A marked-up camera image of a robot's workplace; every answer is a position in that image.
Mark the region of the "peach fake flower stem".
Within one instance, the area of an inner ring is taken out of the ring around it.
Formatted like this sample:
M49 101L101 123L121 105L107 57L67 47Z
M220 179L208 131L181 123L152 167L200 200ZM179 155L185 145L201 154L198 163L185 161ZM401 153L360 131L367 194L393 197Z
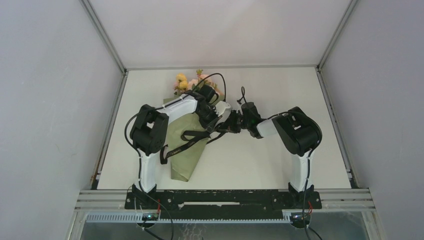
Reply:
M203 72L203 69L196 70L197 80L196 83L193 85L193 88L200 89L203 85L207 85L212 87L218 93L218 95L224 96L224 92L219 89L218 83L214 81L211 76Z

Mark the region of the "yellow fake flower stem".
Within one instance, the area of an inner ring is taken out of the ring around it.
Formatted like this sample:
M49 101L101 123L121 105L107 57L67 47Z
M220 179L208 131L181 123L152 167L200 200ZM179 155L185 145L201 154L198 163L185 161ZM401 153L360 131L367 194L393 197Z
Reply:
M174 89L185 92L189 88L187 77L183 73L178 73L175 77Z

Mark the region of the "orange wrapping paper sheet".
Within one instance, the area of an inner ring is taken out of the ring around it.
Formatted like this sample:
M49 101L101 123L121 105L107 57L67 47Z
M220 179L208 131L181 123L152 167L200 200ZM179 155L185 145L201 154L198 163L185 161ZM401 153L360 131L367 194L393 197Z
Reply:
M208 144L210 133L200 124L196 113L185 114L168 125L166 144L160 150L160 162L170 163L170 178L188 182Z

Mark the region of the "pink fake flower stem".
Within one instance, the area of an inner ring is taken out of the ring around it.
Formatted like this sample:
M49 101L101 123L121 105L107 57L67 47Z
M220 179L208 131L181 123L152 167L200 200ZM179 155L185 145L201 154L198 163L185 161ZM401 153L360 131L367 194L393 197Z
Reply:
M198 83L199 83L198 79L192 79L192 80L188 81L188 90L186 90L186 91L192 90Z

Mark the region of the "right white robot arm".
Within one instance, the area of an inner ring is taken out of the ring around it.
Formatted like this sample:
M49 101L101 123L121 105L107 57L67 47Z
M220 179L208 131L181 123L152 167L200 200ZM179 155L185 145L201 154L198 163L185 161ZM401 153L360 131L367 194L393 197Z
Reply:
M278 135L292 155L292 174L289 188L289 203L302 208L309 201L306 191L312 189L309 180L311 159L315 149L322 142L323 134L319 125L298 106L270 117L260 116L256 105L247 102L240 110L234 110L230 104L219 101L215 107L219 120L215 131L218 133L238 134L247 130L256 139Z

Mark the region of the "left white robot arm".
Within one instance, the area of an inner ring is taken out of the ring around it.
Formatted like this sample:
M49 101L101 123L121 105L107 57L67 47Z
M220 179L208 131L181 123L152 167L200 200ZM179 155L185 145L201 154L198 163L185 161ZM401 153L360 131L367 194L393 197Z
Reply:
M136 200L143 208L153 207L157 200L154 193L157 187L155 179L157 161L166 164L169 157L208 139L216 126L228 118L232 110L231 105L223 100L211 103L211 92L213 89L206 85L199 92L189 90L157 108L145 104L125 125L125 140L139 157L138 180L134 185L140 190ZM196 114L204 130L183 133L181 138L185 144L164 154L162 149L166 145L169 124L187 114Z

